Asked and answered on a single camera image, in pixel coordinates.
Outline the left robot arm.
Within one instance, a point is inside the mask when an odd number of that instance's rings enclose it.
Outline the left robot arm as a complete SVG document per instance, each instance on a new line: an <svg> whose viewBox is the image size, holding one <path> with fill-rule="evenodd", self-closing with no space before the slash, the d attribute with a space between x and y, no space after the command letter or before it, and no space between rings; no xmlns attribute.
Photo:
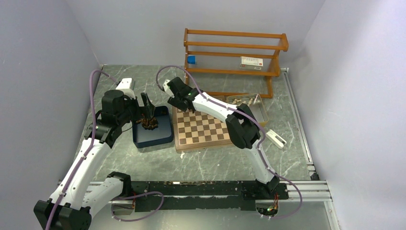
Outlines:
<svg viewBox="0 0 406 230"><path fill-rule="evenodd" d="M82 147L65 178L47 201L39 200L34 214L45 230L87 230L92 218L112 199L134 194L131 177L110 173L101 188L87 193L101 162L112 150L127 123L152 118L155 106L148 94L141 93L143 106L126 90L109 90L101 100L101 110L92 110L92 123Z"/></svg>

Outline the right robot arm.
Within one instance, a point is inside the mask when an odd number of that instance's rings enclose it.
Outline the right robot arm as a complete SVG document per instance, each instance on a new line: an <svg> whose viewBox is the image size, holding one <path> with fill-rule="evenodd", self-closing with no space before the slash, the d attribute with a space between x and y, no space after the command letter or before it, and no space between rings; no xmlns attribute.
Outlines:
<svg viewBox="0 0 406 230"><path fill-rule="evenodd" d="M277 191L280 178L267 160L260 136L261 125L247 105L222 102L197 88L186 85L179 77L165 80L163 91L169 95L168 103L186 112L203 112L225 123L232 143L247 151L263 198L271 198Z"/></svg>

